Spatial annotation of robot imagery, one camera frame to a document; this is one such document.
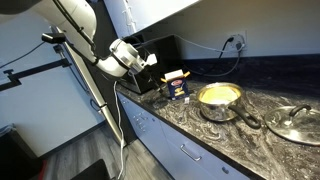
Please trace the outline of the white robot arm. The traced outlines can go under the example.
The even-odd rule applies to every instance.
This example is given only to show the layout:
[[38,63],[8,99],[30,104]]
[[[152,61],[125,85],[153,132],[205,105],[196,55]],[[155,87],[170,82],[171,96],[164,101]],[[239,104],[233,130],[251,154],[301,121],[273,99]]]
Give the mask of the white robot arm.
[[97,28],[96,14],[86,0],[0,0],[2,16],[26,11],[36,12],[56,26],[66,36],[74,52],[104,73],[122,77],[128,71],[137,74],[146,66],[138,51],[122,39],[116,39],[110,45],[108,57],[96,54],[93,41]]

